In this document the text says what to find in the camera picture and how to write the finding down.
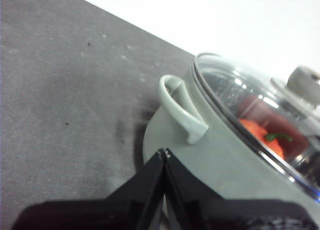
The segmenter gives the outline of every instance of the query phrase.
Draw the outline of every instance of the pot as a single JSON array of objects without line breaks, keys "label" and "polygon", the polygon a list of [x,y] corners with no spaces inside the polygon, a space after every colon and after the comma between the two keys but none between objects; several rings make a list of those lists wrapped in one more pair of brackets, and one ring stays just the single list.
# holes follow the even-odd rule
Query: pot
[{"label": "pot", "polygon": [[300,66],[286,84],[202,53],[183,78],[163,76],[157,91],[144,161],[169,148],[222,197],[295,202],[320,224],[318,73]]}]

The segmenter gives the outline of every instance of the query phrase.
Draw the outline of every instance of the carrot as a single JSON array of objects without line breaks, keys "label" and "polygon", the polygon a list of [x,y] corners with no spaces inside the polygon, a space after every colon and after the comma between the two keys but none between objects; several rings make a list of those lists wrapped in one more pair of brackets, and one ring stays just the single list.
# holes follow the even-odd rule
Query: carrot
[{"label": "carrot", "polygon": [[285,159],[284,150],[279,145],[277,139],[272,141],[267,141],[265,136],[268,134],[268,131],[260,126],[255,121],[250,121],[246,119],[239,119],[240,123],[252,134],[254,135],[259,141],[263,142],[267,145],[272,151],[274,151],[280,158]]}]

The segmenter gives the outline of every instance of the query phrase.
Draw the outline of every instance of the pot handle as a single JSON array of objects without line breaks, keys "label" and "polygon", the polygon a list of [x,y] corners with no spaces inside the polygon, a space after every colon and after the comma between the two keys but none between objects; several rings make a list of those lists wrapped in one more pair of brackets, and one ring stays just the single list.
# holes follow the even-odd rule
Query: pot handle
[{"label": "pot handle", "polygon": [[[170,95],[178,88],[181,88],[183,103],[188,106],[189,112],[181,107]],[[164,75],[159,81],[157,90],[161,105],[187,131],[189,135],[186,140],[187,143],[190,145],[195,144],[208,131],[209,126],[192,103],[185,82],[176,76]]]}]

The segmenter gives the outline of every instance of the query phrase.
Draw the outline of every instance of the lid knob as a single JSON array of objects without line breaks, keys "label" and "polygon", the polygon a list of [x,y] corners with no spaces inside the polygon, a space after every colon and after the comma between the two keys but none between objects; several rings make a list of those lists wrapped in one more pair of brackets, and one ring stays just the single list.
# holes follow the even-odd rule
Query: lid knob
[{"label": "lid knob", "polygon": [[298,66],[291,73],[286,86],[313,106],[320,104],[320,74],[314,70]]}]

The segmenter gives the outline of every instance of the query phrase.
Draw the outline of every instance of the countertop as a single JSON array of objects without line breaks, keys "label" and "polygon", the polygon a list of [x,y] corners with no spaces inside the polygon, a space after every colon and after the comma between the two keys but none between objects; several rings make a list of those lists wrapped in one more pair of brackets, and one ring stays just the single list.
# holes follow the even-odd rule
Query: countertop
[{"label": "countertop", "polygon": [[192,61],[84,0],[1,0],[1,229],[133,176],[159,78]]}]

